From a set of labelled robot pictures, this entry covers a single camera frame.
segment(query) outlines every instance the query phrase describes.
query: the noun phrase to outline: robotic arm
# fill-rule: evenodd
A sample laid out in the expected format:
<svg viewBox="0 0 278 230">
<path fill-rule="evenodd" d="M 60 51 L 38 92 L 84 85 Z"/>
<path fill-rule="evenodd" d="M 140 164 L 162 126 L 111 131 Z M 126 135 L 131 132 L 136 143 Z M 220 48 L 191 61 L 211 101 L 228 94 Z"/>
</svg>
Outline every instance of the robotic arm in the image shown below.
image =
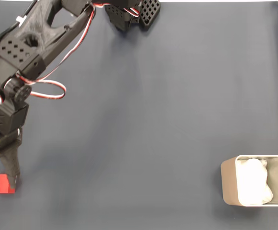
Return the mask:
<svg viewBox="0 0 278 230">
<path fill-rule="evenodd" d="M 65 87 L 45 80 L 83 42 L 96 8 L 105 7 L 110 21 L 122 31 L 139 23 L 148 29 L 160 10 L 158 0 L 33 0 L 18 22 L 0 34 L 0 160 L 5 167 L 11 188 L 20 176 L 18 147 L 22 143 L 29 95 L 48 99 L 64 97 Z M 52 28 L 55 15 L 62 9 L 76 16 L 69 24 Z M 82 31 L 83 35 L 60 64 L 44 77 L 46 67 Z M 37 82 L 59 86 L 64 94 L 50 96 L 32 92 Z"/>
</svg>

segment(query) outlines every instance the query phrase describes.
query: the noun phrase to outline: red block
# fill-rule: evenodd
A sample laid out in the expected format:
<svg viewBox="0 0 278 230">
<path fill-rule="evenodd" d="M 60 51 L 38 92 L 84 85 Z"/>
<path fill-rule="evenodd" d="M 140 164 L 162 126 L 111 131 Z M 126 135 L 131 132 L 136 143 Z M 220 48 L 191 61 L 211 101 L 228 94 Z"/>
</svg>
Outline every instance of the red block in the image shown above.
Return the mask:
<svg viewBox="0 0 278 230">
<path fill-rule="evenodd" d="M 7 175 L 0 174 L 0 194 L 2 193 L 15 193 L 14 188 L 10 188 Z"/>
</svg>

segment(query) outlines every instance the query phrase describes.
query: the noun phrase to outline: white tissue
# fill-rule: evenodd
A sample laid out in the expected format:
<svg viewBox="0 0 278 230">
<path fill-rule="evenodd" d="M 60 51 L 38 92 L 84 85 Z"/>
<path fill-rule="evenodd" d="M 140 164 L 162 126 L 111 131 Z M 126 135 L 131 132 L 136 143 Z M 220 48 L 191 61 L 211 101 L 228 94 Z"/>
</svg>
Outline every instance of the white tissue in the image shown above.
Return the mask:
<svg viewBox="0 0 278 230">
<path fill-rule="evenodd" d="M 267 185 L 266 166 L 266 160 L 237 160 L 237 184 L 241 204 L 263 205 L 273 199 L 273 193 Z"/>
</svg>

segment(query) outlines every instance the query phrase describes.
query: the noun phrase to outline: square container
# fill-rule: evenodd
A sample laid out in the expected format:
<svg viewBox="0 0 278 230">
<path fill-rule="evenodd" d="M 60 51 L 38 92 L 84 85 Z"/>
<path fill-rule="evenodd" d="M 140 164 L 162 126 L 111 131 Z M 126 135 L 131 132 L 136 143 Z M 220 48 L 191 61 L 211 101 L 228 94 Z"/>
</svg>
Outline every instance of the square container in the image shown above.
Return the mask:
<svg viewBox="0 0 278 230">
<path fill-rule="evenodd" d="M 264 205 L 243 205 L 239 201 L 236 161 L 257 158 L 267 160 L 267 184 L 274 195 L 271 202 Z M 278 155 L 240 155 L 221 164 L 223 198 L 229 205 L 245 207 L 278 207 Z"/>
</svg>

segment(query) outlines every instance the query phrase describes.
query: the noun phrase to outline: dark blue surface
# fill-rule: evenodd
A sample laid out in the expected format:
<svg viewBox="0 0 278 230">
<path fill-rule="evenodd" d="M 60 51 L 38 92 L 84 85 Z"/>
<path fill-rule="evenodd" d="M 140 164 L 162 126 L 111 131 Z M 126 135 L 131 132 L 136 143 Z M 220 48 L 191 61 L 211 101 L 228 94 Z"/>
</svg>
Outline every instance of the dark blue surface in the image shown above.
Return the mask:
<svg viewBox="0 0 278 230">
<path fill-rule="evenodd" d="M 27 5 L 0 1 L 0 31 Z M 52 79 L 67 96 L 29 99 L 0 230 L 278 230 L 278 208 L 226 205 L 220 174 L 278 154 L 277 2 L 163 3 L 127 35 L 98 10 Z"/>
</svg>

